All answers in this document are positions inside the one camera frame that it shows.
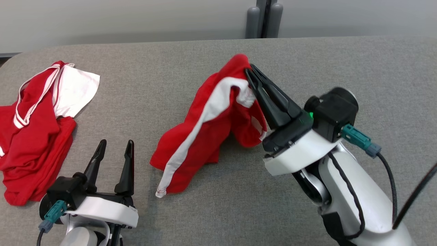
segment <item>folded red garment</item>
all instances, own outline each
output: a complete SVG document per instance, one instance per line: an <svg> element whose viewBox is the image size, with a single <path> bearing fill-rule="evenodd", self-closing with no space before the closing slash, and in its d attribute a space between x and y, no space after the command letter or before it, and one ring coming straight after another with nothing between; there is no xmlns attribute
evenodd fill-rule
<svg viewBox="0 0 437 246"><path fill-rule="evenodd" d="M56 180L73 142L71 133L76 122L71 117L55 120L50 133L41 129L44 122L32 119L16 134L9 153L0 158L4 197L11 205L24 206L28 200L42 199Z"/></svg>
<svg viewBox="0 0 437 246"><path fill-rule="evenodd" d="M199 88L185 121L161 137L150 160L164 171L157 197L184 191L205 163L217 162L231 131L244 147L261 142L267 126L245 68L250 68L247 57L235 55Z"/></svg>

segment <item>white stripe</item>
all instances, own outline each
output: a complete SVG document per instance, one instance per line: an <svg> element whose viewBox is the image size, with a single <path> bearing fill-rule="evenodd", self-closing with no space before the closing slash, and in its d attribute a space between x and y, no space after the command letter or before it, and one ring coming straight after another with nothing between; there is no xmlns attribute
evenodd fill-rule
<svg viewBox="0 0 437 246"><path fill-rule="evenodd" d="M253 102L255 101L255 97L250 96L252 90L249 88L247 80L233 77L223 78L212 91L193 130L167 162L163 177L158 186L157 192L155 193L157 197L161 198L166 195L166 189L170 185L174 173L185 161L185 158L188 154L188 149L196 139L202 124L216 118L229 107L229 96L231 93L231 87L233 86L237 86L240 89L237 96L237 102L247 108L252 106Z"/></svg>
<svg viewBox="0 0 437 246"><path fill-rule="evenodd" d="M260 133L262 134L263 132L263 126L261 125L261 123L255 118L255 117L251 117L250 118L250 122L252 123L252 126Z"/></svg>
<svg viewBox="0 0 437 246"><path fill-rule="evenodd" d="M3 156L4 156L4 152L3 152L3 149L0 146L0 157L3 157Z"/></svg>
<svg viewBox="0 0 437 246"><path fill-rule="evenodd" d="M21 129L21 128L24 127L23 124L21 124L21 123L17 120L16 117L14 117L14 125L15 125L15 127L18 128L18 129Z"/></svg>
<svg viewBox="0 0 437 246"><path fill-rule="evenodd" d="M52 68L55 68L56 70L53 71L53 73L45 81L44 89L43 89L43 92L42 92L41 96L39 97L39 100L32 107L29 108L29 110L27 111L26 116L24 117L24 119L21 118L20 114L18 113L18 105L21 103L21 91L24 90L27 87L29 81L32 80L35 76L37 76L39 74L42 74L45 71L47 71L48 69L52 69ZM26 126L26 125L29 124L30 116L32 115L33 111L35 110L36 106L40 103L40 101L42 100L44 95L49 91L49 89L50 89L51 85L53 84L53 81L54 81L56 75L58 74L58 72L59 72L59 64L52 65L51 67L45 69L44 71L34 75L32 78L30 78L29 80L24 82L24 84L21 85L20 90L18 91L17 105L15 106L15 116L16 117L14 117L14 125L17 128L20 129L23 126Z"/></svg>
<svg viewBox="0 0 437 246"><path fill-rule="evenodd" d="M264 138L266 138L266 137L267 137L267 132L263 131L263 133L261 134L260 140L263 141Z"/></svg>

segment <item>white fabric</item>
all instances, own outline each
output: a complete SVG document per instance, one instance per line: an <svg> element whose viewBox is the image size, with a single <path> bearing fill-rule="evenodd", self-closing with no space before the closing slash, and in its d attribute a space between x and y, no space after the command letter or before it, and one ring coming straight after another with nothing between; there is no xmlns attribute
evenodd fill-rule
<svg viewBox="0 0 437 246"><path fill-rule="evenodd" d="M202 124L216 118L229 107L229 96L231 93L231 87L234 86L240 89L236 100L237 103L247 108L250 108L252 106L255 101L255 96L253 95L252 89L249 88L247 80L234 77L225 77L221 81L219 81L212 91L211 95L209 96L208 101L206 102L202 110L202 114L200 115L200 118L194 126L193 130L166 163L163 177L155 193L157 197L162 198L167 194L166 190L167 187L170 185L173 174L185 161L185 158L188 154L188 149L196 139L197 134L202 127Z"/></svg>
<svg viewBox="0 0 437 246"><path fill-rule="evenodd" d="M56 117L74 117L88 104L99 88L100 76L73 68L63 67L53 88L53 108Z"/></svg>
<svg viewBox="0 0 437 246"><path fill-rule="evenodd" d="M252 116L252 118L251 118L251 123L252 123L252 126L255 128L255 129L257 129L258 130L258 132L261 134L261 136L260 136L260 140L262 141L262 140L264 140L264 138L266 138L267 137L267 131L264 131L263 130L263 126L261 125L261 123L255 118L255 117L253 117Z"/></svg>

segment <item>teal connector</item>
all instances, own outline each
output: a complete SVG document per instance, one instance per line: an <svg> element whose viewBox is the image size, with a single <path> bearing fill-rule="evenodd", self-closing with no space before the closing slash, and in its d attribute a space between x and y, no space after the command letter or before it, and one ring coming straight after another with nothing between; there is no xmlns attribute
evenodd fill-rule
<svg viewBox="0 0 437 246"><path fill-rule="evenodd" d="M372 139L355 129L351 124L347 124L343 127L341 137L363 150L367 150L372 144Z"/></svg>
<svg viewBox="0 0 437 246"><path fill-rule="evenodd" d="M341 137L351 144L360 147L372 158L375 158L377 154L381 152L381 146L373 144L372 139L355 129L355 127L350 124L345 125L341 129Z"/></svg>
<svg viewBox="0 0 437 246"><path fill-rule="evenodd" d="M44 215L44 219L55 223L67 210L67 204L65 201L58 200L55 205Z"/></svg>

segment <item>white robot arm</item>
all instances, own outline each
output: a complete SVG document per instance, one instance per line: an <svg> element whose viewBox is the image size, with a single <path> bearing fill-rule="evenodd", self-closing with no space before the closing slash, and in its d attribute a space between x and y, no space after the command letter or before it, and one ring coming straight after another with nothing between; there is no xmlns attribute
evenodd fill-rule
<svg viewBox="0 0 437 246"><path fill-rule="evenodd" d="M99 193L95 186L105 148L106 140L100 141L84 173L77 172L73 178L59 177L47 190L39 207L43 222L39 227L41 231L38 243L43 233L48 233L52 223L56 223L67 225L60 246L123 246L120 230L135 228L139 218L132 200L134 143L129 140L127 144L125 165L120 182L115 186L115 193ZM57 206L53 206L56 203L65 205L58 213L60 217L52 216L58 212ZM103 228L105 233L93 231L89 227Z"/></svg>
<svg viewBox="0 0 437 246"><path fill-rule="evenodd" d="M382 156L379 146L353 128L358 103L351 92L334 88L311 97L302 110L256 66L246 69L246 77L275 130L263 140L266 169L274 176L293 174L339 245L416 245L403 223L393 225L392 202L342 144L346 138L368 155Z"/></svg>

